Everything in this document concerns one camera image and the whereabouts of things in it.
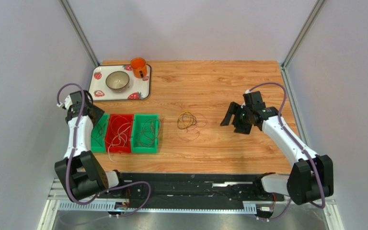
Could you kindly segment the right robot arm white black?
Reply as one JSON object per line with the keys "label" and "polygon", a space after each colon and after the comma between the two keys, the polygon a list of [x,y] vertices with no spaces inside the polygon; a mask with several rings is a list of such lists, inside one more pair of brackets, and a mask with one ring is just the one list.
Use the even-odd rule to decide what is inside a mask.
{"label": "right robot arm white black", "polygon": [[259,128],[270,137],[291,165],[288,175],[262,174],[258,188],[264,193],[289,196],[297,205],[324,200],[334,194],[334,166],[328,155],[319,155],[288,126],[281,112],[267,107],[259,91],[246,91],[243,104],[231,102],[221,126],[234,126],[234,133],[250,134]]}

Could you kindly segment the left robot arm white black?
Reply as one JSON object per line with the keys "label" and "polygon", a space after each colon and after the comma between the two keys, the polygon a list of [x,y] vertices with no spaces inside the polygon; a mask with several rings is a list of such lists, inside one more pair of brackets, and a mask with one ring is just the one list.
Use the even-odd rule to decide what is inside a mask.
{"label": "left robot arm white black", "polygon": [[71,93],[62,108],[67,110],[69,142],[64,158],[54,169],[67,196],[80,201],[117,186],[119,172],[106,172],[92,153],[92,131],[104,111],[93,104],[88,91]]}

